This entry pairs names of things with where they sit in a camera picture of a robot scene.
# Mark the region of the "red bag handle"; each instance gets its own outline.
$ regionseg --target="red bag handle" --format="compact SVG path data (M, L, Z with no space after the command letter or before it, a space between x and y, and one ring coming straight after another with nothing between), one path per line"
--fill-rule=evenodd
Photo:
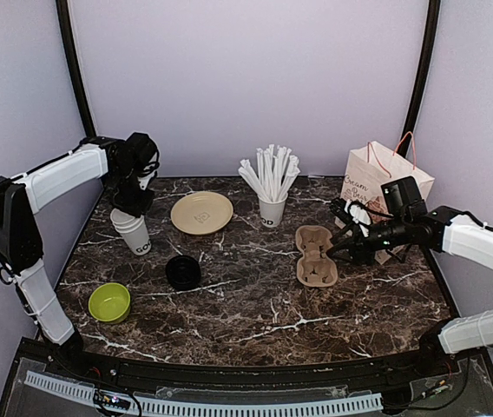
M382 163L379 161L378 156L376 155L376 150L374 149L374 146L371 144L371 142L368 142L366 145L366 162L370 163L370 148L371 151L374 153L374 157L376 158L376 161L378 161L378 165L387 173L387 175L391 178L391 172L387 170L385 166L382 165Z
M403 139L398 143L397 147L393 151L393 155L397 154L397 151L399 149L399 146L401 146L401 143L404 142L404 140L411 135L411 145L412 145L412 170L414 171L417 168L417 150L414 147L414 135L412 132L406 132L403 136Z

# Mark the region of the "lime green bowl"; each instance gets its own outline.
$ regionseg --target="lime green bowl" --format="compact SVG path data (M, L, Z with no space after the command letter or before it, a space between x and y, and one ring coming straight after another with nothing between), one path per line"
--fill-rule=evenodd
M121 284L110 282L98 287L89 298L89 312L98 321L117 324L131 311L131 295Z

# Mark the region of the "paper bag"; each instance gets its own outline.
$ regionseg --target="paper bag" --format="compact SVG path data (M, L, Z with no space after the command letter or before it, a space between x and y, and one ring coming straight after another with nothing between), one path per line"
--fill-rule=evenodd
M406 140L404 136L399 145ZM398 180L406 176L413 176L417 182L420 194L424 199L428 197L434 178L416 166L416 152L412 140L413 161L409 162L397 153L379 142L368 142L367 146L353 149L349 152L349 160L341 189L341 198L344 200L359 201L369 209L380 213L388 213L381 186L387 182ZM381 222L383 217L370 215L374 222ZM390 258L384 250L376 253L376 261L383 264Z

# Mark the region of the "wall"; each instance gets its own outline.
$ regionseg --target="wall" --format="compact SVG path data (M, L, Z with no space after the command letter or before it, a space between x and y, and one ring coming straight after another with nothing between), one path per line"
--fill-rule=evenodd
M57 26L55 2L0 2L0 175L75 147L83 137ZM98 196L87 184L38 216L54 281ZM0 283L0 395L21 336L35 327L14 288Z
M70 3L98 131L147 131L165 176L236 175L270 142L304 174L342 175L349 149L394 144L428 4Z
M437 178L430 207L468 209L493 225L493 2L442 3L417 153ZM463 314L493 308L492 272L448 255L439 261Z

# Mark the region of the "marble table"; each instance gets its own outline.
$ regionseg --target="marble table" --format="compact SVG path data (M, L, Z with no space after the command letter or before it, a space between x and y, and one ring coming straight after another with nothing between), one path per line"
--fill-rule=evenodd
M86 350L129 359L283 366L417 349L419 336L450 316L417 248L406 263L338 262L339 281L330 288L307 288L296 279L295 230L318 224L338 231L329 201L340 188L340 178L299 178L283 222L270 229L262 226L258 199L240 178L157 179L146 216L153 248L142 257L113 230L105 195L69 259L58 297ZM233 219L214 235L185 235L171 223L171 208L201 190L226 195ZM200 287L177 293L169 286L165 265L178 254L199 260ZM112 281L132 296L131 314L119 325L95 321L87 307L94 289Z

